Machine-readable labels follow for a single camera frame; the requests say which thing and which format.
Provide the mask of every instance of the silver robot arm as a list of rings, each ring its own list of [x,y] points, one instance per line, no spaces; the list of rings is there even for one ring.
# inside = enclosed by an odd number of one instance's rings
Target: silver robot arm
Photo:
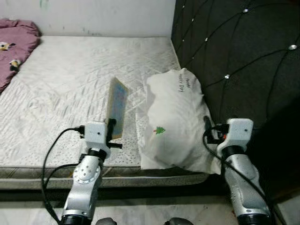
[[[114,120],[91,122],[84,128],[88,154],[83,155],[73,174],[73,186],[67,197],[61,218],[61,225],[90,225],[98,199],[103,162],[109,158],[110,147],[121,145],[109,143],[115,125]]]
[[[228,133],[224,142],[218,145],[217,153],[235,169],[245,175],[261,192],[259,172],[245,154],[250,140],[253,121],[249,119],[228,120]],[[258,194],[239,174],[224,167],[224,177],[231,191],[234,212],[240,225],[270,225],[270,210]]]

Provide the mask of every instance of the bed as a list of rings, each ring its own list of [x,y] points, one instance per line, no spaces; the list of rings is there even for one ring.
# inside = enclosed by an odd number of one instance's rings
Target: bed
[[[104,120],[111,78],[131,92],[124,133],[105,161],[103,187],[177,186],[201,183],[205,173],[179,168],[140,169],[142,136],[135,110],[146,99],[150,75],[180,69],[166,37],[42,36],[41,44],[0,96],[0,188],[40,189],[41,165],[55,137],[65,128]],[[76,163],[84,153],[83,140],[65,134],[53,149],[48,175],[59,165]],[[49,188],[69,188],[73,168],[55,173]]]
[[[205,173],[179,168],[142,171],[139,166],[142,133],[136,129],[140,121],[135,108],[145,100],[145,81],[153,74],[187,68],[199,79],[215,123],[232,117],[254,121],[248,154],[269,182],[270,191],[299,189],[299,15],[297,0],[177,0],[173,45],[164,37],[43,36],[41,45],[0,96],[5,128],[0,131],[1,148],[7,149],[0,156],[0,188],[39,189],[38,162],[45,149],[64,128],[105,118],[100,109],[106,104],[105,93],[113,76],[133,92],[125,119],[127,129],[118,140],[126,150],[112,151],[102,186],[176,186],[205,181]],[[24,134],[33,138],[26,139]],[[63,138],[70,145],[58,146],[63,150],[52,153],[47,174],[57,165],[77,162],[83,150],[77,135]],[[286,140],[290,152],[282,154]],[[32,152],[28,148],[34,149],[34,154],[27,154]],[[55,174],[49,188],[69,188],[71,172],[64,169]]]

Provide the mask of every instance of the white pillow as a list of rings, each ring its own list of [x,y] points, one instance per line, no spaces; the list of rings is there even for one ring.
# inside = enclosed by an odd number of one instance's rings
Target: white pillow
[[[140,150],[142,169],[174,166],[204,173],[219,173],[220,165],[202,143],[205,115],[210,112],[201,86],[187,69],[171,70],[148,78],[149,123],[145,148]]]

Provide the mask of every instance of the white mattress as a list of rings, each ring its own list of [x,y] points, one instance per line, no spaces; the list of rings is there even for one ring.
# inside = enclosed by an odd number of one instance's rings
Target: white mattress
[[[43,36],[0,96],[0,166],[40,167],[46,151],[65,128],[105,118],[112,77],[131,89],[124,133],[106,166],[139,166],[139,120],[146,79],[180,69],[170,39]],[[53,149],[48,167],[76,163],[84,140],[69,131]]]

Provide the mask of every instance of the tufted headboard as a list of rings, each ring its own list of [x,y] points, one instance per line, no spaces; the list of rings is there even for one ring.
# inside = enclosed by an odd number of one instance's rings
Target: tufted headboard
[[[172,42],[215,123],[254,121],[247,152],[269,192],[299,190],[299,0],[177,0]]]
[[[300,96],[299,15],[296,0],[176,1],[175,51],[216,123],[250,118],[260,128]]]

